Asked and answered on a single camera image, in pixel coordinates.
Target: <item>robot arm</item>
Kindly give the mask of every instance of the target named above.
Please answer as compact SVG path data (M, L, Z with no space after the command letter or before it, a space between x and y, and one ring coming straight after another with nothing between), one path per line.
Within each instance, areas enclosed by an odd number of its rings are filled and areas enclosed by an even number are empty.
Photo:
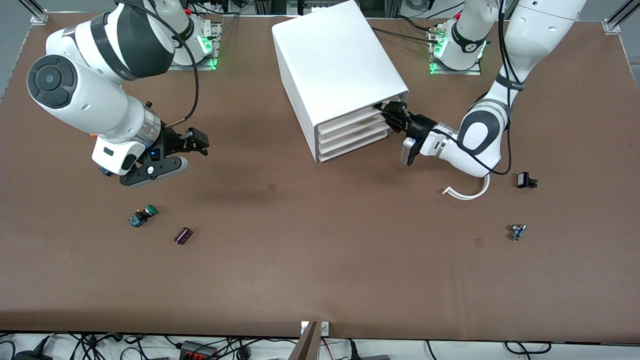
M180 35L180 41L157 19L130 4L154 12ZM121 175L121 183L139 186L186 169L185 158L166 155L192 150L206 155L209 144L196 129L180 135L166 128L150 102L143 104L127 95L121 85L164 74L172 62L191 65L191 57L200 61L211 52L205 34L211 34L211 22L187 16L179 0L125 0L113 12L51 34L47 54L29 70L28 90L50 114L96 134L93 160ZM160 166L164 162L171 166Z
M411 165L414 157L420 153L446 160L457 169L475 177L484 177L490 172L504 174L493 168L500 162L500 140L503 131L509 126L513 99L524 87L524 81L531 70L567 34L585 2L586 0L519 2L504 38L513 71L508 66L502 66L489 92L474 103L464 116L459 131L422 115L413 115L403 104L390 103L384 108L380 107L392 129L407 132L402 161ZM489 10L465 13L468 9L477 10L479 4L482 9ZM474 28L486 28L486 32L476 35L484 41L490 26L486 27L486 17L483 14L494 13L492 9L495 5L495 0L467 0L459 20L462 22L465 19L466 22L464 26L460 24L457 27L458 31L462 33L463 29L474 27L471 24L475 18ZM447 31L450 29L456 29L455 19L447 21ZM455 40L450 38L449 41L447 47L443 48L442 61L447 66L459 64L462 69L465 69L463 66L472 66L477 54L466 53L463 51L464 47L459 46Z

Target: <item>white curved cable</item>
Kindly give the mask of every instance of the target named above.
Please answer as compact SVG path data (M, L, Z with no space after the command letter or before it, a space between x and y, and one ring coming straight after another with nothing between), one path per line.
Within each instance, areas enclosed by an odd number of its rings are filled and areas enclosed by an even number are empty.
M482 186L482 190L480 190L480 192L475 194L475 195L462 195L461 193L457 192L456 190L453 190L451 188L451 186L446 188L442 192L442 195L449 194L449 195L451 195L452 197L455 197L458 200L473 200L473 199L479 197L480 195L484 194L486 192L486 190L489 189L489 175L491 175L491 174L489 173L484 177L484 185Z

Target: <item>electronic component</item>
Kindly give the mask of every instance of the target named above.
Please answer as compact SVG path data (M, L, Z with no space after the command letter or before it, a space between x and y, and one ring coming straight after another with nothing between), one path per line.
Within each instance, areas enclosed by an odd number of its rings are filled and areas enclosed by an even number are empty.
M156 207L149 204L142 211L138 210L135 214L131 215L131 217L129 218L129 223L133 227L141 227L145 224L145 222L147 222L150 217L157 214L158 210L156 209Z
M193 234L193 231L190 228L183 227L182 230L180 230L180 232L178 233L178 235L176 235L173 238L173 240L178 245L184 245L184 243L186 243L187 240L189 240L192 234Z
M527 226L525 224L512 225L511 231L513 231L513 235L511 236L511 238L514 241L518 241L522 237L526 229L527 229Z
M206 360L211 359L217 353L214 347L185 341L180 347L180 360Z
M36 355L33 351L21 351L12 360L53 360L53 357L46 355Z
M528 172L521 172L518 174L518 189L538 187L538 180L531 179Z
M112 176L113 175L112 172L110 172L109 170L107 170L107 169L105 169L103 167L100 168L100 172L102 172L102 174L106 175L106 176Z

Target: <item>black electronic part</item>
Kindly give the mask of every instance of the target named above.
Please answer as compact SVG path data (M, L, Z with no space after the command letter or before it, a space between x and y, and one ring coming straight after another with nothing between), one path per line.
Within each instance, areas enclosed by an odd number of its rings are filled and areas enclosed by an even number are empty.
M31 351L22 351L17 353L12 360L53 360L53 357L46 355L35 355Z
M242 346L242 342L240 342L240 347L236 352L237 360L249 360L251 358L251 348Z
M147 220L150 217L153 217L154 215L157 215L157 214L158 214L158 210L156 209L156 207L149 204L143 210L138 210L133 215L131 215L131 217L129 218L129 223L133 227L141 227L142 225L145 224L145 222L147 222Z
M353 339L349 339L349 343L351 344L351 360L361 360L360 355L358 354L358 348L356 347L356 342Z
M188 227L183 227L180 232L178 233L178 235L176 235L173 240L175 241L176 244L178 245L184 245L184 243L187 242L187 240L189 240L189 238L191 237L191 235L193 235L193 230L191 230Z
M525 171L518 174L518 189L524 189L524 188L535 189L537 187L538 187L538 180L531 179L531 177L529 177L528 172Z

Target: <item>brown table surface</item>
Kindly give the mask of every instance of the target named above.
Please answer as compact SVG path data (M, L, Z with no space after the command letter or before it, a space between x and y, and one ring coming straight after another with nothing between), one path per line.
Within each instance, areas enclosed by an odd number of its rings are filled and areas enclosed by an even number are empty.
M314 163L276 62L283 17L236 19L218 70L200 73L189 125L209 135L209 156L123 187L91 160L93 138L25 85L47 35L91 16L34 27L0 104L0 329L296 336L316 319L333 337L640 340L640 97L599 23L574 25L531 73L515 101L513 174L467 202L440 192L482 181L435 158L403 165L400 135ZM484 75L438 76L424 44L380 39L410 110L456 127L499 68L497 41ZM191 107L193 74L125 89L171 122ZM540 187L517 189L522 171ZM131 227L146 204L160 215ZM528 230L510 241L519 223ZM183 226L195 234L178 246Z

